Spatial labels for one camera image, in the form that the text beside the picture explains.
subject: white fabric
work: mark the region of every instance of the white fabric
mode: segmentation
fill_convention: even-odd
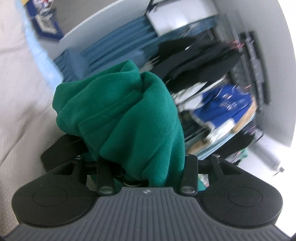
[[[189,97],[191,97],[195,93],[197,93],[206,83],[207,82],[205,82],[205,83],[198,82],[187,89],[183,89],[183,90],[179,91],[178,93],[173,94],[172,98],[174,100],[174,103],[176,105],[178,105],[179,103],[182,103],[183,101],[187,100]]]
[[[205,138],[205,140],[209,141],[210,143],[214,143],[220,140],[227,133],[229,133],[234,126],[235,126],[235,122],[231,118],[228,121],[224,122],[217,129],[214,129],[213,131],[211,131],[210,134]]]
[[[232,118],[224,122],[218,128],[215,128],[213,123],[211,123],[210,121],[204,123],[201,119],[199,119],[196,115],[192,113],[191,117],[197,124],[210,130],[210,133],[205,138],[205,140],[208,141],[210,144],[220,140],[223,136],[229,133],[231,129],[235,126],[235,121]]]
[[[201,102],[202,101],[202,94],[207,92],[208,90],[214,88],[215,86],[217,86],[224,79],[225,79],[225,77],[222,77],[221,79],[219,79],[218,81],[211,84],[210,86],[208,86],[207,88],[205,88],[204,90],[202,90],[201,92],[199,92],[197,94],[196,94],[196,92],[198,92],[202,88],[202,86],[200,87],[200,85],[197,85],[197,84],[203,84],[203,86],[204,86],[205,83],[197,83],[197,84],[195,84],[196,86],[193,85],[192,87],[190,87],[188,89],[181,90],[177,94],[172,95],[173,98],[175,97],[174,102],[177,105],[178,111],[182,112],[184,110],[196,110],[196,109],[202,107],[202,105],[203,105]]]
[[[28,48],[12,0],[0,1],[0,235],[18,222],[14,192],[44,173],[40,155],[63,133],[56,125],[52,91]]]
[[[217,14],[211,0],[169,1],[146,13],[158,36]]]

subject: clothing rack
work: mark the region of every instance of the clothing rack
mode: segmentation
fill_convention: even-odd
[[[266,101],[264,101],[265,96],[263,95],[262,86],[262,84],[264,83],[263,69],[260,60],[257,58],[255,52],[254,39],[248,32],[239,13],[237,12],[236,14],[238,22],[240,23],[240,26],[243,29],[243,34],[245,35],[244,41],[242,41],[241,34],[237,34],[237,31],[227,14],[218,17],[218,25],[213,29],[213,33],[215,38],[220,41],[231,42],[231,39],[234,39],[234,42],[236,43],[238,50],[242,53],[242,57],[239,63],[229,72],[229,76],[232,82],[240,86],[242,89],[247,90],[251,93],[252,96],[256,98],[256,102],[258,103],[258,108],[256,111],[257,115],[256,117],[255,115],[253,115],[249,122],[254,121],[257,127],[260,130],[262,130],[262,137],[264,135],[263,105],[264,103],[266,103]],[[227,31],[225,31],[225,28],[228,28],[228,30],[230,30],[230,35],[226,33]],[[202,127],[198,132],[195,133],[194,138],[189,138],[188,141],[185,138],[185,146],[191,146],[194,142],[199,140],[201,136],[206,133],[206,131],[207,129]],[[217,149],[219,149],[221,146],[223,146],[234,136],[235,133],[228,133],[215,143],[203,148],[198,153],[195,153],[195,155],[198,157],[198,159],[203,160],[209,155],[211,155],[213,152],[215,152]]]

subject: white bedsheet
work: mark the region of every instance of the white bedsheet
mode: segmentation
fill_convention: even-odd
[[[52,108],[53,89],[26,41],[12,0],[0,1],[0,235],[18,222],[14,192],[44,173],[40,155],[63,133]]]

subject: white wall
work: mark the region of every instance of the white wall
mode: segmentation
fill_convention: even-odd
[[[66,48],[83,50],[118,27],[144,15],[149,0],[118,0],[99,10],[65,35],[59,43],[40,40],[50,58]]]
[[[83,20],[113,2],[116,0],[54,0],[52,7],[57,8],[59,26],[66,34]]]
[[[274,186],[282,195],[283,209],[276,222],[276,226],[289,236],[296,233],[295,225],[295,169],[296,162],[293,152],[287,147],[279,145],[271,145],[282,153],[279,157],[282,161],[282,166],[285,168],[283,173],[278,173],[273,176],[276,171],[269,169],[255,153],[248,150],[248,157],[244,159],[239,167],[260,178],[261,180]]]
[[[271,89],[272,102],[264,108],[265,131],[277,141],[291,145],[296,120],[296,61],[289,28],[278,0],[214,1],[221,13],[229,13],[237,30],[240,27],[235,18],[236,10],[248,30],[256,31]]]
[[[296,1],[295,0],[279,0],[279,4],[283,10],[285,19],[288,24],[288,28],[291,34],[292,43],[294,46],[294,52],[296,56]],[[294,131],[294,138],[291,144],[291,148],[296,148],[296,126]]]

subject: hanging clothes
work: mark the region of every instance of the hanging clothes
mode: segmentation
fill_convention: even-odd
[[[189,45],[192,39],[186,39],[180,47],[178,44],[182,40],[170,41],[167,46],[166,42],[159,45],[160,61],[151,70],[173,93],[198,82],[216,82],[231,70],[241,57],[241,53],[233,49],[232,45],[215,40],[198,39]]]
[[[232,137],[228,142],[226,142],[222,147],[220,147],[217,151],[214,151],[214,154],[219,154],[221,155],[222,158],[226,158],[227,156],[238,152],[241,149],[246,148],[250,143],[253,141],[255,137],[255,130],[256,130],[256,125],[254,124],[252,118],[254,117],[257,109],[257,104],[256,100],[254,97],[252,97],[252,105],[248,109],[248,111],[244,114],[244,116],[241,118],[241,120],[231,129],[230,133],[236,134],[234,137]],[[224,137],[229,131],[225,131],[226,126],[230,122],[226,122],[226,124],[223,124],[219,128],[217,128],[214,132],[206,132],[203,131],[199,132],[202,135],[199,136],[199,138],[195,141],[192,142],[189,145],[189,142],[187,142],[187,148],[186,151],[189,154],[196,154],[200,152],[202,149],[210,146],[212,143],[210,142],[210,136],[214,136],[214,133],[217,134],[217,141]]]
[[[181,90],[173,94],[172,98],[176,104],[178,111],[181,113],[184,110],[195,110],[202,100],[202,94],[218,86],[225,85],[228,79],[222,77],[218,81],[211,83],[196,83],[188,89]]]
[[[204,93],[199,108],[192,111],[191,116],[198,124],[211,131],[206,140],[214,143],[231,131],[251,105],[249,93],[228,84]]]
[[[94,160],[119,163],[128,180],[178,186],[185,162],[177,108],[163,82],[132,61],[88,79],[63,83],[53,108],[57,124],[80,136]]]

